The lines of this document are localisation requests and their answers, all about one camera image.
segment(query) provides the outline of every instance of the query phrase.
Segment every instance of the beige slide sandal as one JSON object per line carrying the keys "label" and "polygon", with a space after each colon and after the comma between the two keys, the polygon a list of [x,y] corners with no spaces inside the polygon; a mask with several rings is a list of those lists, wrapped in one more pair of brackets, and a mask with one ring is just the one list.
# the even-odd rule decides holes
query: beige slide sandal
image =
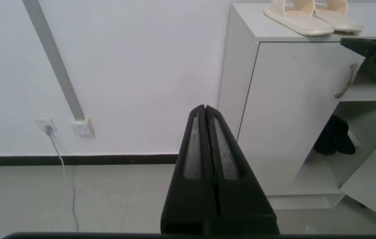
{"label": "beige slide sandal", "polygon": [[314,0],[293,0],[293,4],[286,4],[286,0],[273,0],[264,14],[274,21],[305,36],[320,36],[334,32],[334,27],[313,17]]}
{"label": "beige slide sandal", "polygon": [[316,3],[314,17],[332,25],[336,31],[360,33],[363,26],[346,17],[346,0],[326,0],[327,4]]}

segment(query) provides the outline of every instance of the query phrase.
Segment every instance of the cabinet handle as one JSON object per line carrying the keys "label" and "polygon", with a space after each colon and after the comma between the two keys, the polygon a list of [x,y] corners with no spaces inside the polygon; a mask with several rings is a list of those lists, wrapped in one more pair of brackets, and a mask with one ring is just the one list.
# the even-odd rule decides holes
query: cabinet handle
{"label": "cabinet handle", "polygon": [[353,81],[355,80],[356,73],[358,72],[358,70],[359,70],[358,64],[352,64],[350,66],[350,78],[349,78],[349,81],[347,82],[347,84],[345,85],[345,87],[340,92],[338,92],[334,97],[336,97],[337,99],[340,99],[347,92],[347,90],[352,85]]}

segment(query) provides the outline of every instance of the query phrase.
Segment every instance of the black baseboard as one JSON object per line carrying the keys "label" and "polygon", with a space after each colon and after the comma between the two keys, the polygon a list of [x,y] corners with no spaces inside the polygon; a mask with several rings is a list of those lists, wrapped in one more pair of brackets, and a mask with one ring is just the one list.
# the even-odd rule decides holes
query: black baseboard
{"label": "black baseboard", "polygon": [[[62,156],[65,165],[131,165],[174,164],[177,155],[99,155]],[[0,166],[61,165],[57,156],[10,156],[0,157]]]}

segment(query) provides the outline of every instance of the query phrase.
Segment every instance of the white wall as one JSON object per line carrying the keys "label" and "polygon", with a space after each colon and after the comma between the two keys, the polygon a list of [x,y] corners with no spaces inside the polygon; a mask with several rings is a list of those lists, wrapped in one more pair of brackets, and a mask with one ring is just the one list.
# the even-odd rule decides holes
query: white wall
{"label": "white wall", "polygon": [[21,1],[0,1],[0,155],[177,153],[189,111],[217,105],[231,0],[41,1],[95,139],[72,115]]}

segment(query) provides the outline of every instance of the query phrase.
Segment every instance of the cabinet top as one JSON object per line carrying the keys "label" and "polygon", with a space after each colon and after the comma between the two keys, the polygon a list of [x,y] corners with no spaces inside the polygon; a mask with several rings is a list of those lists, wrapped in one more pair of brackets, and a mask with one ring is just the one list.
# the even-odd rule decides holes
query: cabinet top
{"label": "cabinet top", "polygon": [[305,37],[269,19],[263,11],[267,3],[233,3],[235,10],[250,29],[257,42],[338,42],[341,37],[376,37],[376,3],[350,3],[347,17],[363,24],[358,35],[332,34],[323,37]]}

